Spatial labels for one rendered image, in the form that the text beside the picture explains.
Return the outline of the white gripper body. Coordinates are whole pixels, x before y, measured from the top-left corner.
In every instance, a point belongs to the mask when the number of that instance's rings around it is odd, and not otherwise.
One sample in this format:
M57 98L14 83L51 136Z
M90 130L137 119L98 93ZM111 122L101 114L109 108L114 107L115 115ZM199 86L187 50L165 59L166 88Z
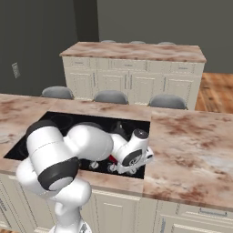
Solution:
M117 172L119 174L129 174L129 171L134 168L136 168L138 171L142 166L151 162L153 156L154 153L150 147L148 147L145 151L138 149L131 152L123 159L122 162L117 163Z

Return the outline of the black hob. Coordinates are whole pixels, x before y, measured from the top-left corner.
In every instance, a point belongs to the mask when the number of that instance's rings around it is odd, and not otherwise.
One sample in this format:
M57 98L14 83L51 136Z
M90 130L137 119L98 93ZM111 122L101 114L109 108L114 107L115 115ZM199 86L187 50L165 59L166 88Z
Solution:
M100 128L109 133L113 133L114 130L116 130L125 140L129 140L131 138L133 130L136 128L142 129L147 133L149 132L150 128L150 123L148 121L111 118L104 116L76 115L52 111L47 111L40 118L40 120L53 121L57 125L63 136L66 135L71 127L84 122L96 123ZM26 137L22 137L5 155L5 158L18 161L23 161L25 158L27 158L28 152L26 149L25 140ZM108 159L100 161L96 168L91 168L89 160L81 159L79 161L79 169L94 171L103 174L111 174L112 172L109 170L109 166L115 164L116 162L117 161L112 156L110 156ZM117 171L114 171L112 174L119 176L119 173Z

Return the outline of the grey wall socket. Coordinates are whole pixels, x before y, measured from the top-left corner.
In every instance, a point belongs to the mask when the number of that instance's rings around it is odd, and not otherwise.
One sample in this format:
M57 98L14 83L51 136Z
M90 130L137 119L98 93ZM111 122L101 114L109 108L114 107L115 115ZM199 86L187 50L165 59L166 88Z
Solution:
M15 78L20 77L20 71L19 71L19 67L17 63L12 64L12 69L13 69Z

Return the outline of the cream cupboard door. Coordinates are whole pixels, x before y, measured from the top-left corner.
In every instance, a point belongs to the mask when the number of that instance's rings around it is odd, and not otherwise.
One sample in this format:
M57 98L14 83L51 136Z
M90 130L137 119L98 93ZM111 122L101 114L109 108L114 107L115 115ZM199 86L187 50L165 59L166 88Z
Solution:
M164 233L233 233L233 227L204 223L203 221L175 218L159 214L155 222L154 233L160 233L162 218L166 220Z
M48 233L55 224L54 205L27 191L15 176L0 174L0 183L22 233Z
M138 197L94 190L98 233L137 233L139 202Z

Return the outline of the cream drawer front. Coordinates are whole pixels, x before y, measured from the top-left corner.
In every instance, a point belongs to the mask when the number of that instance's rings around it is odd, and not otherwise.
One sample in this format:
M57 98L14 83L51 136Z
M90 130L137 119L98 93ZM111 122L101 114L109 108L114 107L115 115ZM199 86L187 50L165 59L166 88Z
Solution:
M159 200L157 204L157 210L165 215L169 215L173 217L181 217L181 218L198 219L198 220L203 220L204 222L223 223L226 225L233 226L233 212L227 211L228 216L226 218L223 218L223 217L198 213L200 208L201 207L162 201L162 200Z

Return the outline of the cream island cupboard run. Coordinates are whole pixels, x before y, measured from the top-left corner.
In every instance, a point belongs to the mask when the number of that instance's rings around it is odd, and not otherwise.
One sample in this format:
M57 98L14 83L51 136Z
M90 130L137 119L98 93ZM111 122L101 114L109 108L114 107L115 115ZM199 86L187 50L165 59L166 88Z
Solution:
M66 85L76 99L92 100L103 90L123 92L128 103L151 97L182 97L193 110L206 63L199 46L78 42L60 56Z

